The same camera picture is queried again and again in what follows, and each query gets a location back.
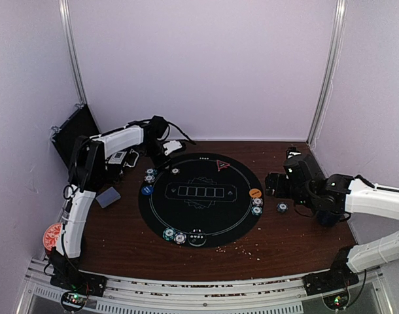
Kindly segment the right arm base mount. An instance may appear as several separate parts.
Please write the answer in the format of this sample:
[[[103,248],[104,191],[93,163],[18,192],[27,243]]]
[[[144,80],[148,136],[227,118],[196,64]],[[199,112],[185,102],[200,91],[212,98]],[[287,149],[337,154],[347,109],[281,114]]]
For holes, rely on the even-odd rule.
[[[348,271],[328,270],[307,274],[303,282],[307,296],[320,294],[329,310],[340,311],[351,304],[349,288],[359,283],[359,277]]]

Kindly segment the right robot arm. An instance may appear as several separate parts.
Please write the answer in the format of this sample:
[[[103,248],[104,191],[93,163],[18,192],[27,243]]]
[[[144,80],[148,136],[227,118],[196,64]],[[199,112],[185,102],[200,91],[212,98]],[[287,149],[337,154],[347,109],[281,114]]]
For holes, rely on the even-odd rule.
[[[372,183],[361,175],[333,174],[327,177],[316,159],[296,147],[286,151],[282,173],[265,178],[266,193],[290,199],[295,205],[311,210],[320,224],[333,226],[353,214],[369,215],[399,221],[399,188]],[[340,288],[351,273],[360,273],[399,260],[399,230],[363,245],[338,251],[332,270],[326,273],[326,284]]]

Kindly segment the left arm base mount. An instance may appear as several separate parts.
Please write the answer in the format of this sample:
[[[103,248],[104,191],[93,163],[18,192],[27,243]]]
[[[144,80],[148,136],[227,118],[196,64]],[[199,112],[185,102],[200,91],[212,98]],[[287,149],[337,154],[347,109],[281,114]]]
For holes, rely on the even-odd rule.
[[[83,273],[84,279],[71,283],[60,275],[53,275],[50,279],[52,286],[64,290],[60,296],[60,305],[68,312],[82,310],[90,296],[102,297],[107,285],[107,278],[101,275]]]

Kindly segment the red triangle marker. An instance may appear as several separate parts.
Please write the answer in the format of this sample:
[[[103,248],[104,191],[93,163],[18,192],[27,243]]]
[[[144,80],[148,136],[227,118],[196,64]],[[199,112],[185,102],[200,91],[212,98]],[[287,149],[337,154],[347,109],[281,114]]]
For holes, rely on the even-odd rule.
[[[217,163],[217,171],[221,171],[223,169],[227,169],[230,167],[230,163],[222,160],[216,160]]]

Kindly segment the orange big blind button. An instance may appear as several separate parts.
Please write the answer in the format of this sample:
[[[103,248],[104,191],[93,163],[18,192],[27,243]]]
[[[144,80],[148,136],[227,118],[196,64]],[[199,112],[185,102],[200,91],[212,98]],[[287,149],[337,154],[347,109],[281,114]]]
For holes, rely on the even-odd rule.
[[[249,190],[249,196],[251,198],[261,198],[262,197],[262,191],[259,188],[252,188]]]

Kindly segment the green fifty chip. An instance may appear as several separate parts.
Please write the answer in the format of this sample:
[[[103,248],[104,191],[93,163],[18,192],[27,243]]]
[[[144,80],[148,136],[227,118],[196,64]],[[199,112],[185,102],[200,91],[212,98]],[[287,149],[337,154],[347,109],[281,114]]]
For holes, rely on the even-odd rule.
[[[157,169],[154,169],[154,168],[148,168],[148,169],[145,171],[145,173],[146,173],[147,175],[156,176],[157,173],[158,173],[158,171],[157,171]]]

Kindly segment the grey card deck box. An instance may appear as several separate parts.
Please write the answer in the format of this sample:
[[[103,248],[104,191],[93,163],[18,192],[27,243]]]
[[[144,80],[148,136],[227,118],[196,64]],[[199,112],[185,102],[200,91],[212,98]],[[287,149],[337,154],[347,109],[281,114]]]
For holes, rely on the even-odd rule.
[[[95,199],[98,202],[99,206],[104,209],[110,206],[112,203],[118,201],[121,198],[121,195],[114,187],[110,187],[100,193]]]

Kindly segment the blue small blind button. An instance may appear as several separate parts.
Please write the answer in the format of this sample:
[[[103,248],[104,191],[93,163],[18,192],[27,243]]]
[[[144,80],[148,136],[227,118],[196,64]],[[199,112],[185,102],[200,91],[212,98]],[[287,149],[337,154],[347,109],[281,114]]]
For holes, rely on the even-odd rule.
[[[154,187],[152,185],[146,185],[141,188],[141,193],[144,196],[149,196],[153,193]]]

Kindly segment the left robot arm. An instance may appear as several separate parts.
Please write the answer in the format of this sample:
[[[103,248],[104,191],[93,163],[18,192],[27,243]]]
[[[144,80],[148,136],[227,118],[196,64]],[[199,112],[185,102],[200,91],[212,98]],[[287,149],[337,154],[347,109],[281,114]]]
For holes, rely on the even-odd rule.
[[[142,146],[156,169],[169,167],[170,154],[184,147],[180,141],[163,141],[170,126],[190,144],[196,144],[180,127],[162,116],[132,121],[106,133],[79,135],[75,139],[68,184],[63,189],[66,215],[61,219],[59,239],[49,253],[50,263],[59,271],[59,280],[69,290],[78,290],[84,285],[84,276],[72,260],[80,257],[88,211],[96,194],[107,183],[108,161],[118,152]]]

